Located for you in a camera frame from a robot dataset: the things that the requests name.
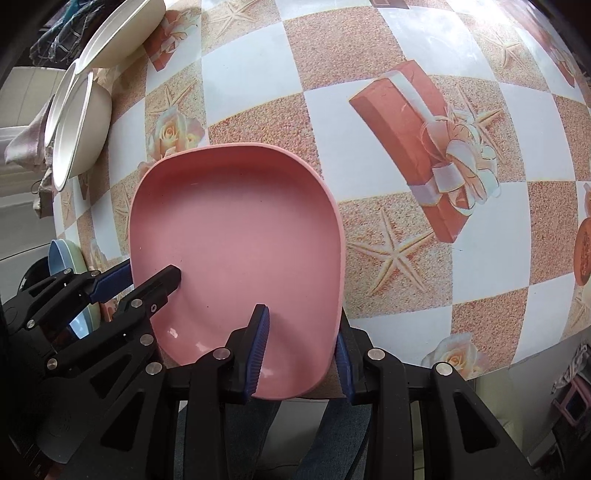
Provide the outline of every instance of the white bowl rim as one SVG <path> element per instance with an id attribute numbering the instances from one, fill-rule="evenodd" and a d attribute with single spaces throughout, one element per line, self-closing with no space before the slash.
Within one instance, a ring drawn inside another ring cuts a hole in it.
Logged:
<path id="1" fill-rule="evenodd" d="M 62 111 L 67 111 L 68 108 L 70 107 L 70 104 L 72 102 L 72 99 L 76 96 L 76 93 L 78 92 L 78 90 L 80 88 L 82 88 L 84 79 L 87 79 L 87 83 L 86 83 L 86 92 L 84 95 L 84 103 L 82 105 L 82 111 L 80 113 L 80 118 L 78 120 L 78 127 L 76 130 L 76 138 L 74 139 L 74 148 L 72 149 L 72 154 L 70 155 L 70 158 L 68 158 L 68 166 L 66 168 L 66 175 L 64 177 L 64 181 L 63 183 L 60 183 L 59 185 L 56 183 L 56 178 L 55 176 L 53 177 L 53 183 L 56 187 L 56 190 L 58 192 L 61 192 L 64 187 L 66 186 L 66 183 L 68 182 L 68 177 L 70 176 L 70 172 L 72 171 L 72 165 L 74 164 L 74 159 L 76 158 L 76 154 L 78 153 L 78 145 L 80 144 L 80 136 L 82 135 L 82 128 L 84 127 L 84 122 L 86 120 L 86 112 L 88 110 L 88 104 L 90 101 L 90 94 L 92 93 L 92 87 L 93 87 L 93 80 L 95 78 L 94 72 L 90 71 L 86 77 L 84 76 L 80 76 L 77 78 L 77 82 L 78 85 L 73 85 L 72 88 L 70 89 L 68 98 L 66 99 L 66 101 L 64 102 L 64 108 L 62 109 Z M 53 148 L 53 153 L 54 153 L 54 159 L 53 161 L 55 162 L 55 153 L 56 153 L 56 146 L 57 146 L 57 130 L 60 128 L 60 125 L 58 125 L 58 127 L 56 127 L 56 145 L 54 145 Z"/>
<path id="2" fill-rule="evenodd" d="M 53 100 L 51 101 L 51 106 L 49 107 L 49 113 L 47 114 L 47 122 L 45 124 L 44 132 L 43 132 L 43 142 L 44 142 L 45 147 L 48 147 L 49 144 L 51 143 L 51 140 L 53 140 L 54 137 L 56 136 L 57 125 L 60 122 L 60 117 L 61 117 L 62 112 L 64 111 L 64 107 L 65 107 L 66 102 L 68 100 L 68 95 L 70 93 L 70 90 L 73 88 L 73 86 L 77 82 L 77 78 L 79 75 L 76 73 L 77 64 L 78 64 L 78 59 L 75 59 L 71 63 L 71 65 L 67 68 L 67 70 L 64 72 L 64 76 L 61 78 L 60 83 L 57 86 L 57 90 L 53 96 Z M 59 110 L 56 113 L 56 121 L 54 122 L 53 127 L 51 129 L 48 129 L 47 124 L 49 123 L 49 119 L 51 118 L 51 114 L 55 113 L 56 109 L 58 108 L 57 102 L 56 102 L 56 96 L 57 96 L 58 91 L 60 89 L 61 82 L 63 79 L 67 78 L 67 75 L 69 72 L 71 73 L 70 83 L 67 86 L 66 94 L 64 95 L 64 101 L 61 103 L 61 105 L 59 106 Z"/>
<path id="3" fill-rule="evenodd" d="M 87 58 L 85 58 L 85 51 L 88 49 L 88 51 L 90 51 L 91 47 L 93 47 L 93 39 L 98 37 L 105 29 L 107 29 L 107 27 L 110 26 L 110 24 L 114 21 L 114 19 L 118 16 L 119 11 L 123 10 L 124 7 L 126 6 L 125 4 L 127 2 L 133 2 L 135 0 L 125 0 L 123 1 L 123 3 L 121 3 L 120 6 L 118 6 L 117 8 L 115 8 L 115 10 L 113 10 L 113 13 L 111 13 L 107 19 L 100 25 L 100 27 L 98 28 L 98 30 L 92 35 L 92 37 L 90 38 L 90 40 L 88 41 L 88 43 L 86 44 L 86 47 L 84 48 L 84 50 L 82 50 L 82 53 L 80 54 L 80 57 L 78 57 L 78 64 L 76 66 L 76 70 L 74 71 L 75 74 L 79 74 L 81 72 L 83 72 L 85 69 L 87 69 L 89 67 L 89 65 L 92 63 L 92 61 L 97 58 L 97 56 L 100 55 L 100 53 L 105 49 L 105 47 L 113 40 L 113 38 L 117 35 L 117 33 L 119 33 L 121 31 L 121 29 L 123 29 L 123 27 L 127 26 L 127 24 L 129 22 L 131 22 L 134 17 L 140 12 L 140 10 L 143 9 L 143 7 L 145 7 L 148 3 L 153 2 L 153 1 L 158 1 L 158 0 L 144 0 L 142 1 L 137 7 L 136 9 L 133 11 L 133 13 L 128 16 L 123 23 L 113 32 L 113 34 L 103 43 L 103 45 L 101 46 L 101 48 L 99 49 L 98 52 L 96 52 L 95 55 L 93 55 L 92 57 L 89 57 L 88 55 L 86 56 Z"/>

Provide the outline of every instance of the jeans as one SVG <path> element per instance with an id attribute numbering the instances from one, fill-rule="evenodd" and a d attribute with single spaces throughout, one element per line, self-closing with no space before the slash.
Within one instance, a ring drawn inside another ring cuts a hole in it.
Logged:
<path id="1" fill-rule="evenodd" d="M 230 480 L 251 480 L 280 401 L 253 398 L 247 405 L 226 405 L 226 457 Z M 182 479 L 184 426 L 187 409 L 178 414 L 175 480 Z M 352 406 L 347 399 L 330 400 L 316 438 L 291 480 L 344 480 L 368 430 L 371 405 Z M 364 450 L 350 480 L 362 480 Z"/>

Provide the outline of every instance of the silver rivet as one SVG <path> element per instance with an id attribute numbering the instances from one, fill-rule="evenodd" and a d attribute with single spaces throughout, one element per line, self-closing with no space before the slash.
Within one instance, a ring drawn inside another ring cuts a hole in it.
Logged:
<path id="1" fill-rule="evenodd" d="M 228 350 L 226 347 L 216 348 L 213 351 L 213 357 L 216 360 L 225 360 L 229 356 L 230 356 L 230 350 Z"/>
<path id="2" fill-rule="evenodd" d="M 153 341 L 154 337 L 151 336 L 149 333 L 145 333 L 139 338 L 139 342 L 145 346 L 152 345 Z"/>
<path id="3" fill-rule="evenodd" d="M 383 360 L 386 358 L 386 353 L 381 348 L 372 348 L 368 351 L 368 357 L 371 360 Z"/>
<path id="4" fill-rule="evenodd" d="M 450 364 L 447 364 L 445 362 L 441 362 L 440 364 L 437 364 L 437 366 L 435 367 L 435 370 L 437 370 L 438 374 L 446 377 L 446 376 L 452 374 L 453 367 Z"/>
<path id="5" fill-rule="evenodd" d="M 158 362 L 152 362 L 146 365 L 146 373 L 148 375 L 159 374 L 162 371 L 162 364 Z"/>

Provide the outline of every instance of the pink bowl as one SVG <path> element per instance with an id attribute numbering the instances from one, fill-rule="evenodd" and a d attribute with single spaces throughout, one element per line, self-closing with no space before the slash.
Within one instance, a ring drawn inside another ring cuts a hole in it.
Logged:
<path id="1" fill-rule="evenodd" d="M 129 217 L 134 284 L 169 264 L 180 287 L 152 317 L 158 343 L 189 364 L 223 346 L 257 303 L 271 327 L 255 396 L 292 398 L 326 375 L 345 276 L 345 234 L 321 178 L 264 144 L 172 155 L 142 179 Z"/>

